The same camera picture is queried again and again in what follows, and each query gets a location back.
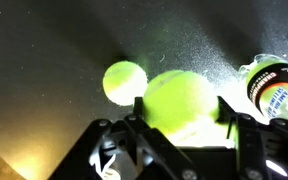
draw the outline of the white light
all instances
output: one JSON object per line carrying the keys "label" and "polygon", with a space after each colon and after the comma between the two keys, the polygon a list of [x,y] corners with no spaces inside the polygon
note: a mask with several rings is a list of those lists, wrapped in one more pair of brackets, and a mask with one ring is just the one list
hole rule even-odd
{"label": "white light", "polygon": [[274,170],[275,172],[279,173],[280,175],[287,177],[287,174],[284,171],[284,169],[278,166],[277,164],[275,164],[274,162],[270,160],[266,160],[266,166]]}

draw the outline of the black machine part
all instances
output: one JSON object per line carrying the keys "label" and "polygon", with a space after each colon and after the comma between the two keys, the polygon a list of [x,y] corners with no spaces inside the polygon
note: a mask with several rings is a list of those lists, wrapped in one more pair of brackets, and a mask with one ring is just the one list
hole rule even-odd
{"label": "black machine part", "polygon": [[[282,180],[288,179],[288,120],[269,125],[236,113],[220,102],[219,123],[228,124],[227,138],[236,126],[236,147],[176,147],[143,120],[143,101],[135,99],[133,113],[112,123],[95,120],[59,164],[50,179],[101,179],[115,155],[127,153],[138,180]],[[287,172],[284,177],[266,166],[270,160]]]}

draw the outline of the yellow tennis ball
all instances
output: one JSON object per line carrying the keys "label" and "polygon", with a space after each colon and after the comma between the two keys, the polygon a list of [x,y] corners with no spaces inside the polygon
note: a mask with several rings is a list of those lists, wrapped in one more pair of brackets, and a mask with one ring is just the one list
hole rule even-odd
{"label": "yellow tennis ball", "polygon": [[132,105],[135,97],[144,95],[147,88],[147,76],[139,65],[129,61],[120,61],[106,70],[103,88],[112,102],[121,106]]}
{"label": "yellow tennis ball", "polygon": [[191,71],[172,70],[155,77],[143,101],[144,120],[171,142],[211,126],[219,117],[213,85]]}

